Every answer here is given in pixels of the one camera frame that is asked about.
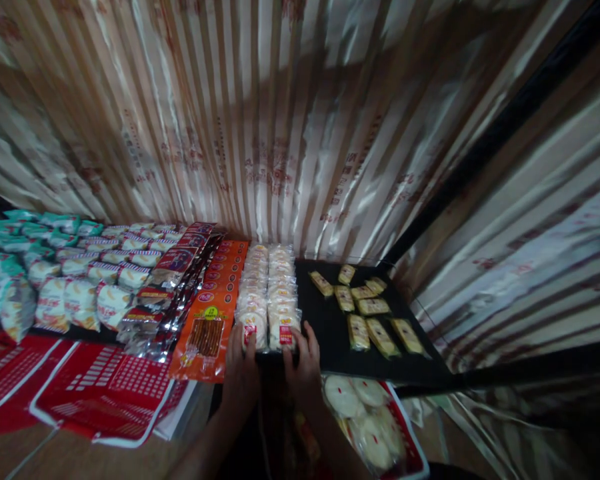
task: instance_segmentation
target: packaged cracker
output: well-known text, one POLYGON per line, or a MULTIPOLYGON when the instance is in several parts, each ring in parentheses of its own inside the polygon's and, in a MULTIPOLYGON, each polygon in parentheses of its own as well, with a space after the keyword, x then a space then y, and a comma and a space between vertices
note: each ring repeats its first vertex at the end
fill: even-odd
POLYGON ((24 276, 0 276, 0 324, 16 343, 31 328, 35 310, 35 294, 24 276))
POLYGON ((349 285, 353 276, 355 275, 355 268, 350 265, 343 265, 340 268, 340 274, 338 275, 338 282, 349 285))
POLYGON ((401 357, 400 350, 395 346, 382 324, 374 318, 367 320, 369 336, 382 355, 390 360, 391 357, 401 357))
POLYGON ((367 287, 365 285, 363 287, 357 287, 357 288, 351 289, 351 296, 353 298, 355 298, 356 300, 362 300, 362 299, 367 299, 367 298, 373 298, 376 295, 373 292, 373 290, 371 290, 369 287, 367 287))
POLYGON ((391 319, 391 326, 402 340, 407 351, 420 354, 425 352, 409 322, 404 319, 391 319))
POLYGON ((338 300, 340 310, 342 310, 342 312, 355 311, 355 305, 353 304, 353 298, 349 291, 349 287, 336 285, 333 289, 335 290, 335 298, 338 300))
POLYGON ((328 298, 333 295, 333 286, 318 272, 312 271, 310 274, 311 281, 313 284, 320 290, 325 298, 328 298))
POLYGON ((378 277, 371 277, 369 280, 366 280, 365 283, 376 295, 380 295, 387 289, 387 284, 378 277))
POLYGON ((58 333, 69 331, 65 313, 65 278, 49 278, 40 289, 35 309, 35 326, 58 333))
POLYGON ((364 316, 379 315, 380 313, 388 313, 389 304, 382 299, 363 299, 358 300, 358 310, 364 316))
POLYGON ((358 315, 349 315, 347 317, 349 325, 349 344, 351 350, 367 351, 371 348, 369 341, 369 332, 364 318, 358 315))
POLYGON ((63 300, 69 322, 87 330, 100 331, 96 316, 96 287, 93 284, 82 279, 67 278, 63 300))

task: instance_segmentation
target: food packet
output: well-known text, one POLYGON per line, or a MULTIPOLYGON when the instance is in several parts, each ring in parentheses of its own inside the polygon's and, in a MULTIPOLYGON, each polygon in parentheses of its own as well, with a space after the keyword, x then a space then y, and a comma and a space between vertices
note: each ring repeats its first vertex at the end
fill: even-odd
POLYGON ((61 265, 42 259, 34 261, 29 268, 29 282, 36 290, 40 290, 48 278, 60 275, 61 265))
POLYGON ((338 300, 340 310, 342 310, 342 312, 355 311, 355 305, 353 304, 353 298, 349 291, 349 287, 336 285, 333 289, 335 290, 335 298, 338 300))
POLYGON ((368 317, 369 315, 378 315, 380 313, 389 313, 389 304, 382 299, 363 299, 358 300, 358 310, 362 315, 368 317))
POLYGON ((351 350, 367 351, 371 348, 369 341, 369 332, 364 318, 358 315, 349 315, 347 317, 349 326, 349 344, 351 350))
POLYGON ((87 330, 100 331, 100 323, 96 316, 94 285, 86 280, 67 278, 63 301, 69 322, 87 330))
POLYGON ((356 300, 362 300, 362 299, 375 297, 376 294, 373 292, 373 290, 371 290, 369 287, 367 287, 365 285, 362 287, 357 287, 357 288, 351 289, 351 296, 353 298, 355 298, 356 300))
POLYGON ((312 271, 309 276, 311 277, 311 281, 313 284, 320 290, 325 298, 328 298, 333 295, 333 286, 318 272, 312 271))
POLYGON ((373 344, 380 350, 380 353, 382 353, 384 358, 391 360, 392 357, 402 356, 400 350, 395 346, 395 343, 391 340, 389 334, 378 319, 368 319, 367 328, 369 329, 369 336, 371 337, 373 344))
POLYGON ((338 282, 348 285, 351 283, 353 276, 355 275, 355 268, 350 265, 343 265, 340 268, 340 274, 338 275, 338 282))
POLYGON ((89 264, 98 258, 98 252, 85 252, 60 259, 62 275, 80 277, 87 274, 89 264))
POLYGON ((353 390, 351 380, 341 375, 329 375, 324 382, 325 398, 336 416, 354 418, 365 412, 365 406, 353 390))
POLYGON ((133 299, 133 292, 117 285, 100 282, 96 288, 97 318, 104 326, 118 331, 120 322, 133 299))
POLYGON ((102 223, 92 222, 90 220, 82 220, 78 227, 78 236, 80 237, 97 237, 105 229, 102 223))
POLYGON ((376 295, 380 295, 387 289, 387 284, 378 277, 371 277, 369 280, 366 280, 365 283, 376 295))
POLYGON ((100 261, 92 261, 87 267, 87 278, 94 285, 98 285, 101 281, 112 285, 118 280, 120 270, 120 265, 113 265, 112 263, 105 263, 100 261))
POLYGON ((0 276, 0 324, 16 343, 31 328, 35 309, 35 294, 24 276, 0 276))
POLYGON ((139 267, 129 262, 122 262, 119 266, 122 270, 120 270, 118 284, 130 290, 138 290, 142 287, 151 272, 150 268, 139 267))
POLYGON ((65 314, 66 278, 49 278, 40 289, 35 309, 35 326, 58 333, 69 331, 69 319, 65 314))
POLYGON ((391 326, 402 340, 408 352, 422 354, 425 352, 409 322, 404 319, 391 319, 391 326))

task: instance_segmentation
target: teal snack package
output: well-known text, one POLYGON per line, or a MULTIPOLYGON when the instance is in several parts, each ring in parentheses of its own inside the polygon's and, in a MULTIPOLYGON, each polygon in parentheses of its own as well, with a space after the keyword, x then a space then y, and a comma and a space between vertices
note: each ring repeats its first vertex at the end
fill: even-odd
POLYGON ((90 220, 82 220, 78 227, 79 237, 97 237, 102 233, 105 226, 102 223, 92 222, 90 220))

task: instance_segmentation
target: pile of snack packets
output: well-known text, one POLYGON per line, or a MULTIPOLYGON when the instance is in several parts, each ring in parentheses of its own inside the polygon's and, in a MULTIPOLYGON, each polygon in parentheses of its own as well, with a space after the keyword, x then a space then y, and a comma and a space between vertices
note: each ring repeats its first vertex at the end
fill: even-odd
POLYGON ((163 357, 224 233, 213 223, 105 226, 76 215, 5 212, 0 322, 16 342, 31 326, 119 332, 127 352, 163 357))
POLYGON ((302 312, 293 266, 293 249, 283 245, 250 246, 240 280, 236 320, 244 328, 243 347, 255 336, 256 350, 295 348, 291 328, 300 329, 302 312))
MULTIPOLYGON (((310 273, 311 281, 326 299, 334 296, 343 313, 348 314, 349 341, 352 350, 368 351, 373 344, 387 359, 400 357, 401 353, 396 344, 385 330, 382 323, 374 315, 391 314, 389 304, 379 297, 387 288, 387 284, 378 277, 372 277, 365 284, 350 288, 351 280, 356 269, 351 265, 343 265, 338 275, 342 285, 331 285, 319 272, 310 273)), ((391 326, 402 340, 407 352, 425 354, 413 328, 405 319, 391 318, 391 326)))

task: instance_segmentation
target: black pole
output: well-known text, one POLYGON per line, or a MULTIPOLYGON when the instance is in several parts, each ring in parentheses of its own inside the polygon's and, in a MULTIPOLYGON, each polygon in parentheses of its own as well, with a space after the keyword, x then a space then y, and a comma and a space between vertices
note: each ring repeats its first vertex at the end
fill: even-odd
POLYGON ((446 182, 380 261, 378 268, 389 270, 400 260, 599 40, 600 0, 596 0, 476 140, 446 182))

